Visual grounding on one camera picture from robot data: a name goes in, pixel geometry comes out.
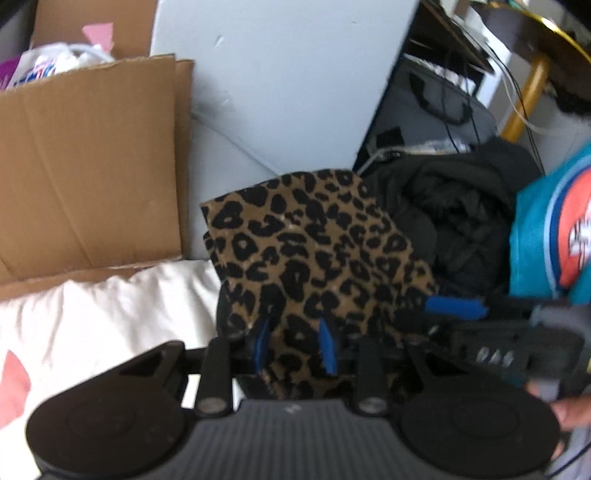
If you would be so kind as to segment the person's right hand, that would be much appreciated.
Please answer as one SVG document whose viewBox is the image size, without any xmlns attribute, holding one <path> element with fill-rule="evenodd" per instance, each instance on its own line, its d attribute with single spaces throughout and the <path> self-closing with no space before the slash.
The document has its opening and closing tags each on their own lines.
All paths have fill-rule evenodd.
<svg viewBox="0 0 591 480">
<path fill-rule="evenodd" d="M 526 390 L 541 398 L 540 385 L 536 382 L 528 382 Z M 558 418 L 563 431 L 573 431 L 578 428 L 590 427 L 591 422 L 591 401 L 590 395 L 577 398 L 566 398 L 551 403 L 551 408 Z M 564 451 L 564 444 L 561 442 L 555 449 L 553 460 L 556 460 Z"/>
</svg>

